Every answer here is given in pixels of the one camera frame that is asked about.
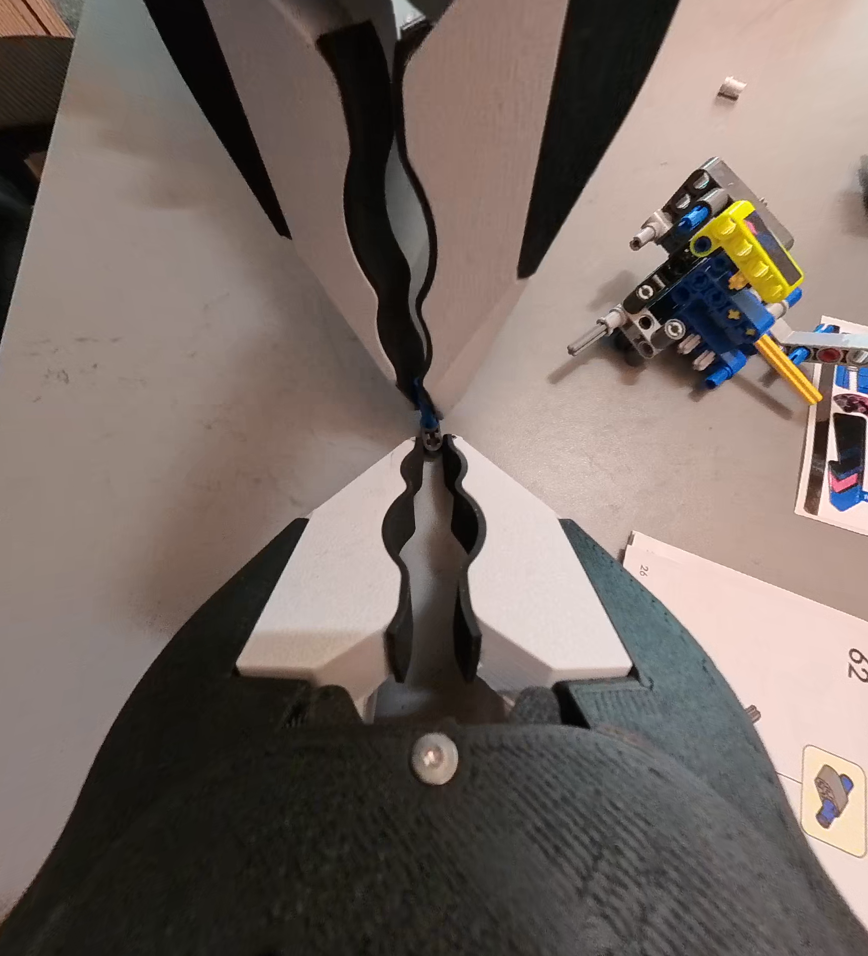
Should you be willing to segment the lego sticker sheet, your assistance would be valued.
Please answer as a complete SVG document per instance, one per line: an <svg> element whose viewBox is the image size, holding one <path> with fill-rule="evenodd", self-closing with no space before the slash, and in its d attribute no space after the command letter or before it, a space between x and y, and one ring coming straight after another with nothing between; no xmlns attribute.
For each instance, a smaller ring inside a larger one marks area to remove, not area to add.
<svg viewBox="0 0 868 956"><path fill-rule="evenodd" d="M868 536L868 366L805 361L809 411L796 514Z"/></svg>

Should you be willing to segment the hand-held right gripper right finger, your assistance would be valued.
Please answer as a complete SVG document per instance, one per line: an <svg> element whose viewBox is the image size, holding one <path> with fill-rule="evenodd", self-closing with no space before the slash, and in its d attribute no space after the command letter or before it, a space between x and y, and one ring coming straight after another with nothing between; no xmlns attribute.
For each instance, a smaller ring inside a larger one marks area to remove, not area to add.
<svg viewBox="0 0 868 956"><path fill-rule="evenodd" d="M466 440L445 436L453 612L463 678L514 701L532 687L625 679L633 662L557 514Z"/></svg>

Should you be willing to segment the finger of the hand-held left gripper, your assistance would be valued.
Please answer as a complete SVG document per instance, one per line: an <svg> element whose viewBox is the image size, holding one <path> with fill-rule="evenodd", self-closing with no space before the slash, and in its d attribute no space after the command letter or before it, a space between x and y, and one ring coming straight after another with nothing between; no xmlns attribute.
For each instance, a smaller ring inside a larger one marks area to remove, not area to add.
<svg viewBox="0 0 868 956"><path fill-rule="evenodd" d="M518 265L567 9L451 2L406 66L406 155L435 237L421 315L440 411L461 400L528 282Z"/></svg>
<svg viewBox="0 0 868 956"><path fill-rule="evenodd" d="M390 2L206 2L299 257L413 406L426 344L389 217Z"/></svg>

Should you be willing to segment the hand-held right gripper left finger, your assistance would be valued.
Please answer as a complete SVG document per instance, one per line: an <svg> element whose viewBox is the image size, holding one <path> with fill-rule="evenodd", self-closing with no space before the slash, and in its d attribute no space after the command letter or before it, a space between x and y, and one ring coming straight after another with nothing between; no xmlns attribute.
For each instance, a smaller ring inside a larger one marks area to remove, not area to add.
<svg viewBox="0 0 868 956"><path fill-rule="evenodd" d="M414 634L403 550L416 532L424 445L402 442L316 508L237 662L241 676L341 687L366 721L403 682Z"/></svg>

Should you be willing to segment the partly built lego vehicle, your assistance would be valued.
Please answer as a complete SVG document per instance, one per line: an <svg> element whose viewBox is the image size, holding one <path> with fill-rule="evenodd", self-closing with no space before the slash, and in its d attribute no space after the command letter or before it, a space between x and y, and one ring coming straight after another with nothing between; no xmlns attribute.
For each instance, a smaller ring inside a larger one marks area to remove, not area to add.
<svg viewBox="0 0 868 956"><path fill-rule="evenodd" d="M664 261L567 348L579 357L612 341L631 362L673 350L689 359L706 390L743 371L754 357L802 400L822 392L807 364L868 373L868 333L786 325L805 274L791 254L791 233L719 157L695 168L630 241L656 245Z"/></svg>

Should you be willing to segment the dark woven chair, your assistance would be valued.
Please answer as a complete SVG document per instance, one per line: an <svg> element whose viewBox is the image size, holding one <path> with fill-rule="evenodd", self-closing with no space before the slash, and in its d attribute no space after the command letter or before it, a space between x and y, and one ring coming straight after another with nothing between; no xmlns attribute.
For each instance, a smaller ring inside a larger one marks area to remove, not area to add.
<svg viewBox="0 0 868 956"><path fill-rule="evenodd" d="M0 37L0 162L48 152L74 40Z"/></svg>

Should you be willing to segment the open lego instruction booklet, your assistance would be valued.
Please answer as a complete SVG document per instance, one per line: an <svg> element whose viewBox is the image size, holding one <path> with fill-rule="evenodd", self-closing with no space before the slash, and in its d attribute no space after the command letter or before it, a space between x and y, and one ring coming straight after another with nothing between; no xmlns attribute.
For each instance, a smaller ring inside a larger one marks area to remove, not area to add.
<svg viewBox="0 0 868 956"><path fill-rule="evenodd" d="M800 830L868 929L868 622L641 532L623 566L761 711Z"/></svg>

